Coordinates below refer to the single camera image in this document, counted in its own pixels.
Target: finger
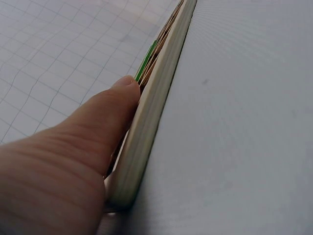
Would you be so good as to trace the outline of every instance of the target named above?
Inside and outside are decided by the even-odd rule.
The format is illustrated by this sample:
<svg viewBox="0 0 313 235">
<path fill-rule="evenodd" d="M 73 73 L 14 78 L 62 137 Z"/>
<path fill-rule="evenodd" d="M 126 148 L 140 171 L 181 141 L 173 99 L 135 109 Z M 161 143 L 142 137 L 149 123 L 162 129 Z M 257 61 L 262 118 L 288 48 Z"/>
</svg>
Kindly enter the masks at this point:
<svg viewBox="0 0 313 235">
<path fill-rule="evenodd" d="M 74 157 L 103 174 L 133 119 L 139 98 L 138 83 L 125 76 L 92 97 L 48 135 L 66 143 L 67 151 L 75 148 L 86 153 Z"/>
</svg>

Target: graph paper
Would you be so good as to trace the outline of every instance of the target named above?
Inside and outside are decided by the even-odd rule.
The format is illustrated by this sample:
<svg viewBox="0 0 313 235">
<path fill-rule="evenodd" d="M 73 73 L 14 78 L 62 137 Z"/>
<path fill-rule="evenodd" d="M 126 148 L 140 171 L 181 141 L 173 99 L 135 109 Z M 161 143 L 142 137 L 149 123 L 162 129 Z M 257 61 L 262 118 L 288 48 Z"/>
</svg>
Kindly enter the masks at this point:
<svg viewBox="0 0 313 235">
<path fill-rule="evenodd" d="M 0 143 L 135 75 L 178 0 L 0 0 Z"/>
</svg>

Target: hand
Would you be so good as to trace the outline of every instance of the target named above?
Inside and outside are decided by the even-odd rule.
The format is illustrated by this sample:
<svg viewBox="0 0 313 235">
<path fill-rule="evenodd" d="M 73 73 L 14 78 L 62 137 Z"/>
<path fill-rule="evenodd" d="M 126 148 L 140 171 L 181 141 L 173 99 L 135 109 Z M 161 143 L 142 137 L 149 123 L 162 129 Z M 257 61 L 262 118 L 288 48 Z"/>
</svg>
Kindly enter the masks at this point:
<svg viewBox="0 0 313 235">
<path fill-rule="evenodd" d="M 134 116 L 130 76 L 92 97 L 61 124 L 0 147 L 0 234 L 94 234 L 102 176 Z"/>
</svg>

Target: white surface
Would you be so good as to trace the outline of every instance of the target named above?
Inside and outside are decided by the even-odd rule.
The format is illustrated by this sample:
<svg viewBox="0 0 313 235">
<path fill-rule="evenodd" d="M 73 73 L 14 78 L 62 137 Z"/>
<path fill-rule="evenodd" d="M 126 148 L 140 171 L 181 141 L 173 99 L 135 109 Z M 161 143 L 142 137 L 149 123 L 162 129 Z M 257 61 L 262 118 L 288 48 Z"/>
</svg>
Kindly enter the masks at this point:
<svg viewBox="0 0 313 235">
<path fill-rule="evenodd" d="M 313 2 L 198 0 L 125 234 L 313 234 Z"/>
<path fill-rule="evenodd" d="M 134 75 L 178 0 L 0 0 L 0 143 Z"/>
</svg>

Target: fingernail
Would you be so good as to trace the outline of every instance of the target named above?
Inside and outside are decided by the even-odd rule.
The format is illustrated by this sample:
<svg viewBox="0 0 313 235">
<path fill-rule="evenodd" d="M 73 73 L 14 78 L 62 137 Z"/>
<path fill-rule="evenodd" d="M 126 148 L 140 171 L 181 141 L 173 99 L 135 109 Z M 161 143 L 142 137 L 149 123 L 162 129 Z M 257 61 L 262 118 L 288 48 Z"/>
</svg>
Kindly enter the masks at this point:
<svg viewBox="0 0 313 235">
<path fill-rule="evenodd" d="M 132 83 L 133 77 L 131 76 L 124 76 L 121 79 L 119 79 L 117 82 L 114 83 L 114 87 L 116 86 L 128 86 Z"/>
</svg>

